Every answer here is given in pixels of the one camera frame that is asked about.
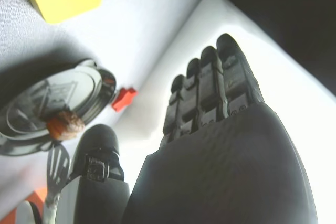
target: white wall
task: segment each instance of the white wall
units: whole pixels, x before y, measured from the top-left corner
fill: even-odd
[[[206,46],[215,46],[223,33],[240,44],[265,102],[294,141],[310,180],[319,223],[336,223],[336,99],[228,0],[201,1],[115,125],[126,180],[133,187],[145,156],[159,147],[174,77],[185,74],[188,62]]]

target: red object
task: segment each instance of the red object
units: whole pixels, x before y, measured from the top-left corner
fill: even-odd
[[[122,88],[119,91],[119,95],[117,99],[112,103],[112,108],[114,108],[115,111],[119,112],[124,107],[132,104],[134,97],[137,94],[137,90],[134,88],[125,89]]]

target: round metal lid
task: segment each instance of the round metal lid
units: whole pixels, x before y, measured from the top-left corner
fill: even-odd
[[[70,109],[88,124],[112,101],[115,88],[114,76],[92,60],[33,84],[0,110],[0,155],[47,150],[50,117]]]

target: robotic hand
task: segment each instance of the robotic hand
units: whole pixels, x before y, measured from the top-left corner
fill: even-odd
[[[118,142],[89,129],[56,223],[317,223],[304,166],[228,34],[172,84],[160,149],[130,196]]]

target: brown food item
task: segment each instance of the brown food item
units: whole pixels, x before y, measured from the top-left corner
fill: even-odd
[[[47,123],[51,137],[61,141],[75,138],[84,128],[83,121],[72,111],[61,111]]]

